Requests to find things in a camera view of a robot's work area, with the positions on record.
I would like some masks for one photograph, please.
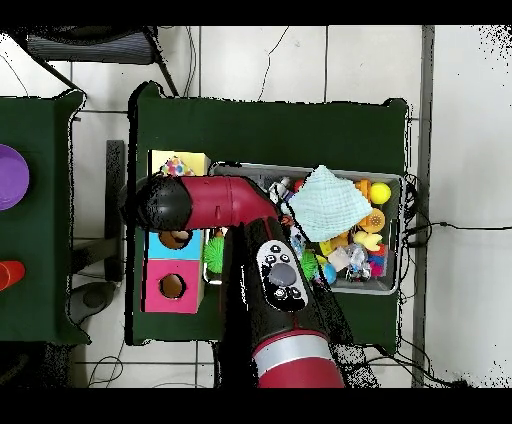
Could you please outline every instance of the dark green table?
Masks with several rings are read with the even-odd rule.
[[[202,152],[212,161],[404,173],[407,105],[401,99],[382,106],[168,99],[150,82],[132,94],[129,113],[129,167],[136,167],[137,179],[147,174],[149,150]],[[133,281],[127,279],[127,338],[136,344],[145,339],[218,340],[218,286],[206,287],[195,315],[140,311],[143,241],[143,231],[136,229],[135,243],[128,246],[135,262]],[[397,294],[337,293],[336,299],[355,343],[395,351]]]
[[[0,98],[0,144],[18,150],[30,186],[0,212],[0,258],[25,264],[25,278],[0,292],[0,340],[88,343],[66,314],[70,275],[68,130],[83,93],[55,99]]]

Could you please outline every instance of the black chair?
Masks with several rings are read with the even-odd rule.
[[[172,94],[179,95],[158,49],[155,26],[25,26],[0,28],[0,32],[7,33],[34,61],[70,88],[80,90],[48,61],[156,63]]]

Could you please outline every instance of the purple bowl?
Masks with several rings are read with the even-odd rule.
[[[27,162],[12,147],[0,144],[0,211],[12,208],[28,189]]]

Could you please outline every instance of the green toy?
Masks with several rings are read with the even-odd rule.
[[[222,272],[222,258],[224,255],[224,237],[214,237],[208,240],[204,247],[204,261],[206,267],[215,274]]]
[[[300,266],[306,280],[311,280],[318,268],[318,262],[316,261],[315,254],[307,250],[304,251],[300,258]]]

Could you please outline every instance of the plastic storage bin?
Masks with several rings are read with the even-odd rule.
[[[313,171],[312,168],[298,168],[276,165],[255,165],[241,163],[240,166],[226,164],[213,164],[210,175],[240,175],[251,178],[263,190],[267,191],[272,183],[281,181],[283,177],[300,179]],[[370,295],[390,295],[399,285],[402,233],[404,230],[404,205],[405,205],[405,180],[400,175],[377,174],[371,172],[355,172],[331,170],[340,178],[352,181],[368,179],[372,183],[383,182],[391,188],[391,198],[382,205],[382,212],[386,217],[386,226],[379,234],[382,242],[388,246],[389,252],[386,263],[385,275],[372,278],[366,282],[350,282],[338,277],[331,285],[333,292],[359,293]]]

